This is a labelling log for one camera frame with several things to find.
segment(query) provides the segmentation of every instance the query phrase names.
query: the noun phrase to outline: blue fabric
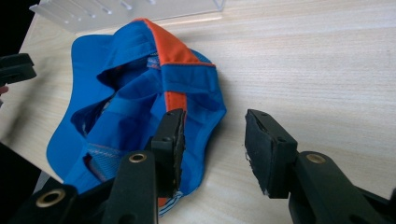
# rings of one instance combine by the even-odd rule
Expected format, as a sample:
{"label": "blue fabric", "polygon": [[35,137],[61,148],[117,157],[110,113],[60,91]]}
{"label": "blue fabric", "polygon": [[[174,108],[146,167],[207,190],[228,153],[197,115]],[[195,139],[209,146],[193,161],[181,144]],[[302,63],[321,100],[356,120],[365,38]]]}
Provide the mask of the blue fabric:
{"label": "blue fabric", "polygon": [[81,193],[114,177],[120,159],[144,149],[155,134],[166,113],[164,92],[179,91],[187,95],[186,150],[180,192],[168,204],[199,187],[207,140],[226,113],[216,67],[160,66],[156,52],[142,21],[114,35],[85,35],[74,42],[72,96],[47,150],[50,166],[65,184]]}

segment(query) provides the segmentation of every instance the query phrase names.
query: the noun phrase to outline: baseball cap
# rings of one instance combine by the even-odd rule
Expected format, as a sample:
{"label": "baseball cap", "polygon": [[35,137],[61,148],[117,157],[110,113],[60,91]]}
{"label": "baseball cap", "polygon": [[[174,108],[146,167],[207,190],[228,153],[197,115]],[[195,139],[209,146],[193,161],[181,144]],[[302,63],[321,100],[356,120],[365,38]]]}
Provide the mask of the baseball cap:
{"label": "baseball cap", "polygon": [[73,89],[51,137],[51,168],[79,193],[115,177],[120,159],[144,149],[163,115],[183,108],[185,144],[180,189],[160,215],[195,191],[205,147],[226,106],[216,66],[148,19],[114,35],[84,35],[72,46]]}

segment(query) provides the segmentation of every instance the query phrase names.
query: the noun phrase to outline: black bracket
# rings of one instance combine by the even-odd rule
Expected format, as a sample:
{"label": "black bracket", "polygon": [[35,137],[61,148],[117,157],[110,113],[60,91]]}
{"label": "black bracket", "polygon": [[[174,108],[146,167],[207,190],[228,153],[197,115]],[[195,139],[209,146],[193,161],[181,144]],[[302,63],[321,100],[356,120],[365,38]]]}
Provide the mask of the black bracket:
{"label": "black bracket", "polygon": [[0,87],[36,76],[29,54],[20,53],[0,58]]}
{"label": "black bracket", "polygon": [[158,223],[158,197],[173,197],[184,151],[182,109],[166,113],[145,150],[125,155],[114,179],[78,194],[50,179],[30,197],[10,224]]}
{"label": "black bracket", "polygon": [[390,200],[359,189],[335,162],[297,142],[270,115],[249,109],[245,146],[253,174],[270,198],[289,200],[294,223],[396,223],[396,190]]}

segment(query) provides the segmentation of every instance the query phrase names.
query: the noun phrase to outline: light wood grain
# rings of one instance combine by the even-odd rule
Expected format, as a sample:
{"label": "light wood grain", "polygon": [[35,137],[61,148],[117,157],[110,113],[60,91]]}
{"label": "light wood grain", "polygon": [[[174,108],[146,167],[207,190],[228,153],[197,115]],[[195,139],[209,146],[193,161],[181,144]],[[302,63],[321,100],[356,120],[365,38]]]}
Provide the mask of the light wood grain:
{"label": "light wood grain", "polygon": [[[157,21],[217,65],[228,113],[207,148],[203,183],[161,223],[291,223],[245,159],[248,108],[271,114],[299,150],[330,156],[357,186],[396,187],[396,2],[236,1],[223,12]],[[116,28],[100,31],[111,34]],[[35,16],[21,52],[37,78],[2,96],[0,140],[56,176],[46,147],[70,99],[70,34]]]}

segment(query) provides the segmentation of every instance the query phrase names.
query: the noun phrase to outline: clear plastic container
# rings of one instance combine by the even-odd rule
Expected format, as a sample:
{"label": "clear plastic container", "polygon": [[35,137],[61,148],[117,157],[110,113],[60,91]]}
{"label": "clear plastic container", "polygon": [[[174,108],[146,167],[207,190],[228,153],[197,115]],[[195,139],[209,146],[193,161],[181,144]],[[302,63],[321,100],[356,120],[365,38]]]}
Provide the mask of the clear plastic container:
{"label": "clear plastic container", "polygon": [[49,0],[30,10],[72,33],[126,24],[222,11],[225,0]]}

